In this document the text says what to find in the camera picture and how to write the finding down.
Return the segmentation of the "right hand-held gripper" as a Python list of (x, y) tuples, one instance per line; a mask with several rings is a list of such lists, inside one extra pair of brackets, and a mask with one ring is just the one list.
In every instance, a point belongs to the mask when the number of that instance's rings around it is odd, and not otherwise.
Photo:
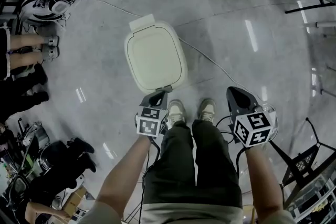
[(229, 127), (246, 148), (267, 143), (276, 136), (278, 121), (273, 107), (260, 105), (254, 95), (239, 87), (228, 87), (226, 99), (233, 122)]

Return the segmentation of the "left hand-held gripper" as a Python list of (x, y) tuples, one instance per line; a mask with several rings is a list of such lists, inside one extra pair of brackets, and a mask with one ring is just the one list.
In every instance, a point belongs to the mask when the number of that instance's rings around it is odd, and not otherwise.
[(136, 133), (156, 138), (166, 127), (168, 88), (146, 95), (135, 115)]

